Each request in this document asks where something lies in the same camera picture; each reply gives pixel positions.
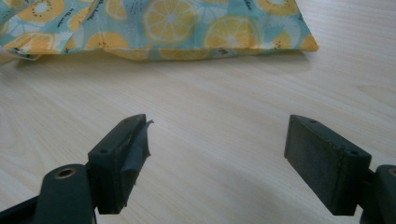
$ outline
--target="fruit print fabric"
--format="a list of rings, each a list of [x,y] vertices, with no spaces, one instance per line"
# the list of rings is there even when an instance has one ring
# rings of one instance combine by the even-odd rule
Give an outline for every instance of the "fruit print fabric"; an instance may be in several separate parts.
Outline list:
[[[0,0],[3,58],[97,49],[202,60],[318,45],[295,0]]]

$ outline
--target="wooden table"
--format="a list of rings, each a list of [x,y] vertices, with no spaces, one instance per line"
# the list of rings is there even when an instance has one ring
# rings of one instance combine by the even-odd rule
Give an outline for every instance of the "wooden table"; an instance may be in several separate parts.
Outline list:
[[[94,52],[0,67],[0,210],[146,113],[152,156],[99,223],[358,223],[333,217],[283,157],[290,114],[396,164],[396,2],[298,4],[320,51],[134,63]]]

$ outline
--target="fabric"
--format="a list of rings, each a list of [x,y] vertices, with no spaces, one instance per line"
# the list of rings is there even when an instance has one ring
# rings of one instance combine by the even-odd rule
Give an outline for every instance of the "fabric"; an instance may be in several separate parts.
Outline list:
[[[0,0],[0,62],[97,49],[202,60],[318,45],[295,0]]]

